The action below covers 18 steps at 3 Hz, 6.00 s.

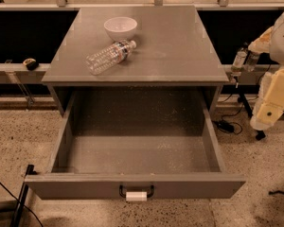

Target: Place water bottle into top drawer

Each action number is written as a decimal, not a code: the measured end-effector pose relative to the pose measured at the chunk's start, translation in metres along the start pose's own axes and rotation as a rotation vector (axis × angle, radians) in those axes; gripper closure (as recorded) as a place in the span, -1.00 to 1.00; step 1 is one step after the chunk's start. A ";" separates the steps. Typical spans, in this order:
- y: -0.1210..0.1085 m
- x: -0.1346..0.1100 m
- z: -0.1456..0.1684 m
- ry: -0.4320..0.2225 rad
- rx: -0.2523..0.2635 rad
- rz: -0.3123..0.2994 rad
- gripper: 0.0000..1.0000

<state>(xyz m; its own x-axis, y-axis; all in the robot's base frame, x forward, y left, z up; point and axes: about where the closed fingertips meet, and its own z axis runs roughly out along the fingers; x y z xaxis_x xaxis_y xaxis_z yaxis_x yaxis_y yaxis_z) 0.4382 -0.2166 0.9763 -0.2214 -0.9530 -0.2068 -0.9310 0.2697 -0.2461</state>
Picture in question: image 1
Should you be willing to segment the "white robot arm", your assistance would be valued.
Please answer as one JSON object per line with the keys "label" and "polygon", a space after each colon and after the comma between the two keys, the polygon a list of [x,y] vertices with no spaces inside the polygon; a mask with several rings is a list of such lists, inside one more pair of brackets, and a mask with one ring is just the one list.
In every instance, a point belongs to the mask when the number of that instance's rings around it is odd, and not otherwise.
{"label": "white robot arm", "polygon": [[251,42],[248,49],[259,54],[268,53],[270,59],[280,65],[274,73],[264,74],[250,120],[253,129],[264,131],[284,113],[284,12],[273,26]]}

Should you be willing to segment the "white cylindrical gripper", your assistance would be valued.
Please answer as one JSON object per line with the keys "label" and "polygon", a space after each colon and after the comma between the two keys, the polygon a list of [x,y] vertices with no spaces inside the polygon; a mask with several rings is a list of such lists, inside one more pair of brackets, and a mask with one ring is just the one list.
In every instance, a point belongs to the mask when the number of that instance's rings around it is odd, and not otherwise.
{"label": "white cylindrical gripper", "polygon": [[261,86],[263,95],[250,119],[250,126],[257,131],[267,130],[284,113],[284,66],[264,76]]}

